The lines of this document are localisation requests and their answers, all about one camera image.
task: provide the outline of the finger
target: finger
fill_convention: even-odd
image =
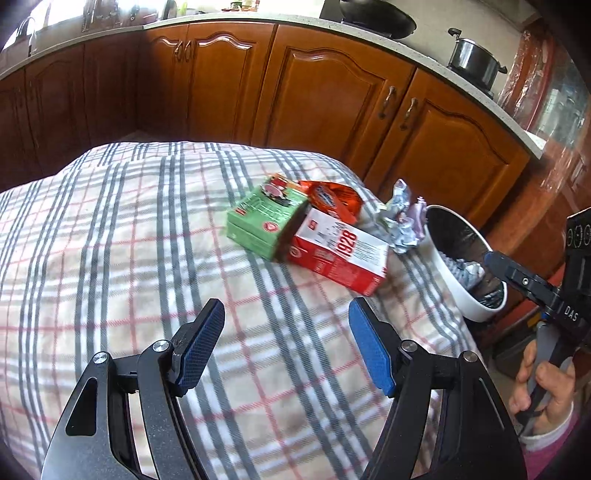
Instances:
[[[517,412],[527,410],[530,407],[531,399],[527,393],[525,384],[517,385],[513,390],[513,395],[509,399],[509,409],[513,415]]]
[[[535,340],[532,340],[525,347],[523,358],[521,359],[521,365],[519,366],[519,372],[517,372],[517,376],[515,377],[515,380],[519,383],[527,382],[527,379],[531,376],[536,351],[536,342]]]
[[[526,367],[534,364],[535,354],[538,351],[538,344],[535,340],[532,340],[527,344],[523,352],[523,360]]]
[[[556,406],[567,405],[574,395],[574,367],[569,366],[567,372],[548,362],[542,362],[535,371],[535,380],[541,387],[550,392],[551,401]]]

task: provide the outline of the cooking pot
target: cooking pot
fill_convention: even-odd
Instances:
[[[450,28],[447,33],[456,37],[456,46],[449,59],[448,68],[492,97],[491,87],[496,74],[507,73],[507,67],[501,67],[492,53],[475,41],[460,38],[461,30]]]
[[[339,5],[346,22],[394,40],[408,37],[417,28],[409,15],[385,0],[340,0]]]

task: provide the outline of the cabinet door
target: cabinet door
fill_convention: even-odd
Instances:
[[[188,25],[151,28],[142,36],[138,64],[138,126],[158,140],[186,133],[188,75],[184,61]]]
[[[42,177],[25,104],[23,69],[0,81],[0,192]]]
[[[83,49],[83,45],[67,48],[26,67],[31,133],[45,175],[56,174],[90,147]]]
[[[363,178],[414,70],[359,41],[280,25],[253,144],[323,153]]]
[[[274,27],[250,22],[189,26],[190,140],[251,143]]]
[[[499,121],[418,70],[364,182],[386,201],[398,178],[481,227],[529,161]]]
[[[135,101],[140,32],[109,35],[85,45],[86,119],[93,146],[136,130]]]

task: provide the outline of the bed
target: bed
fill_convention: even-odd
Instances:
[[[33,478],[92,355],[170,338],[209,298],[226,324],[181,408],[210,479],[361,476],[391,400],[349,330],[355,293],[225,236],[229,206],[275,172],[353,186],[371,224],[378,200],[341,163],[243,145],[103,145],[0,194],[0,436]],[[382,320],[431,352],[477,351],[428,260],[391,256],[388,270],[368,299]],[[439,404],[434,392],[415,473],[430,463]],[[132,418],[155,476],[137,401]]]

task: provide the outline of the screw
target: screw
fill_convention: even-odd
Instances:
[[[417,351],[417,344],[414,343],[412,340],[405,340],[402,342],[402,350],[408,353],[413,353]]]
[[[466,362],[470,362],[471,364],[478,361],[478,355],[475,354],[474,352],[472,352],[471,350],[468,350],[467,352],[462,353],[462,357],[464,357],[464,360]]]
[[[152,345],[154,352],[164,352],[168,348],[168,340],[158,340]]]
[[[102,364],[104,362],[106,362],[106,360],[109,358],[109,354],[107,352],[99,352],[96,353],[94,355],[94,357],[92,357],[92,361],[96,364]]]

